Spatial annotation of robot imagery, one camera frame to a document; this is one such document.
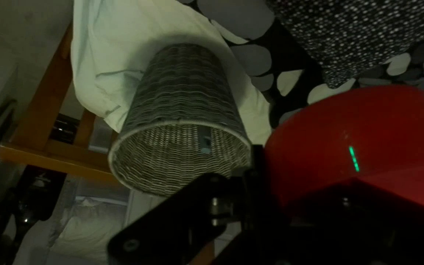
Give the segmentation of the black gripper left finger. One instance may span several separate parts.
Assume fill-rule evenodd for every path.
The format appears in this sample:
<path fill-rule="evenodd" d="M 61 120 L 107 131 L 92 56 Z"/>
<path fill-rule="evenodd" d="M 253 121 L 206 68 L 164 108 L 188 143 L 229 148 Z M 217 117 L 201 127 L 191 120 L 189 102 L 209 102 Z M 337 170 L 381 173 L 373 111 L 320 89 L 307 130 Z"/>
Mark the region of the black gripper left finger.
<path fill-rule="evenodd" d="M 241 231 L 206 265 L 262 265 L 257 198 L 263 148 L 251 148 L 251 165 L 226 178 L 201 174 L 107 243 L 107 265 L 191 265 L 232 223 Z"/>

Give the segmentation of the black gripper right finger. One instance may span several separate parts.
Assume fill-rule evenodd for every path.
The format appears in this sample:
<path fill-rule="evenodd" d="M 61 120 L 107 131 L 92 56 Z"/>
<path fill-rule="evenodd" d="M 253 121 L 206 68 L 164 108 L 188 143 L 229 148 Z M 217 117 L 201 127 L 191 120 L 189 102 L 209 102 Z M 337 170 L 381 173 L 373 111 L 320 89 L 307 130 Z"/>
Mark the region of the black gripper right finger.
<path fill-rule="evenodd" d="M 288 265 L 424 265 L 424 206 L 359 180 L 291 178 L 279 193 Z"/>

